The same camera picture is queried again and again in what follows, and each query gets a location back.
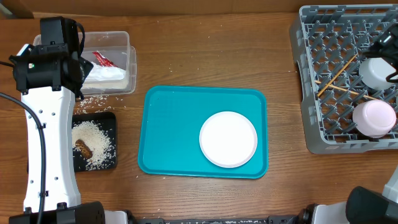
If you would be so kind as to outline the red snack wrapper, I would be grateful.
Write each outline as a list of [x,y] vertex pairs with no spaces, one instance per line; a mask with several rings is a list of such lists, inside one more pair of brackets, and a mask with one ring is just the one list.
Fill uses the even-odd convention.
[[93,52],[93,55],[96,57],[97,61],[102,67],[116,67],[116,65],[110,61],[107,57],[105,57],[100,52]]

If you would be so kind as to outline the small pink bowl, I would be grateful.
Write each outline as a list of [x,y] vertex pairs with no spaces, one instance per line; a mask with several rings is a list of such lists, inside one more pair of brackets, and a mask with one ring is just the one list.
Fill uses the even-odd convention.
[[365,136],[381,138],[396,124],[396,112],[389,103],[371,100],[359,104],[353,111],[356,129]]

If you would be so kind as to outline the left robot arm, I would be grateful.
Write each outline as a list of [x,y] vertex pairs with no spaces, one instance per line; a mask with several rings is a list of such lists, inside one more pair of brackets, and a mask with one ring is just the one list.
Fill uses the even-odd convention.
[[28,184],[24,213],[9,223],[104,223],[100,202],[83,204],[73,166],[75,101],[93,68],[81,53],[83,26],[73,19],[40,20],[41,43],[11,55],[13,77],[28,130]]

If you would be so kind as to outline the large white plate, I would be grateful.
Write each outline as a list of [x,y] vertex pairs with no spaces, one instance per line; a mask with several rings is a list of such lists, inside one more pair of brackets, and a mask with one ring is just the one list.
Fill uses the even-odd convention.
[[254,155],[258,136],[245,116],[222,111],[210,116],[199,134],[200,149],[214,165],[227,169],[243,166]]

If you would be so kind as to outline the brown food scrap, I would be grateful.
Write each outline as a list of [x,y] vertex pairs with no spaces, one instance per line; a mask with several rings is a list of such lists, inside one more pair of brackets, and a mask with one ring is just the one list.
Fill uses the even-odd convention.
[[76,140],[75,147],[80,151],[81,155],[85,159],[91,159],[93,157],[91,149],[85,144],[83,140],[81,139]]

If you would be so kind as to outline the wooden chopstick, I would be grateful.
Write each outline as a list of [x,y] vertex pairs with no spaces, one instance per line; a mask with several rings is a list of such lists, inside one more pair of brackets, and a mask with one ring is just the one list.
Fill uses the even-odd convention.
[[345,64],[344,66],[336,73],[336,75],[318,92],[317,96],[320,97],[323,92],[340,76],[341,73],[343,73],[346,68],[350,65],[351,62],[353,62],[356,57],[358,56],[358,53],[353,55]]
[[[321,81],[315,80],[315,83],[316,83],[316,84],[321,84]],[[336,90],[345,91],[345,92],[348,92],[348,93],[350,93],[350,94],[352,94],[352,95],[357,95],[357,96],[360,95],[359,93],[357,93],[357,92],[355,92],[355,91],[347,90],[347,89],[344,89],[344,88],[342,88],[342,87],[334,86],[334,85],[332,85],[332,84],[328,85],[327,88],[333,88],[333,89],[336,89]],[[363,98],[367,98],[367,99],[369,99],[369,100],[378,100],[377,98],[373,98],[373,97],[368,96],[368,95],[363,95],[362,97],[363,97]]]

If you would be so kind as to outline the grey-white bowl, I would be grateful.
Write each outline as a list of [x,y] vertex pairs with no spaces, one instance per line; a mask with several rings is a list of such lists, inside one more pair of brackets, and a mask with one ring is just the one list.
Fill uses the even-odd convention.
[[394,73],[396,69],[383,58],[369,58],[359,66],[359,74],[362,82],[374,90],[386,90],[393,83],[387,82],[386,77]]

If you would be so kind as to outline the white napkin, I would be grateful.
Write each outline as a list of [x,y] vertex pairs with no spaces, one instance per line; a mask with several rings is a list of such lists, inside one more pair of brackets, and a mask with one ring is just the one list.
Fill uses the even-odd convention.
[[126,71],[118,67],[102,67],[93,62],[93,69],[87,76],[83,89],[124,89],[129,84]]

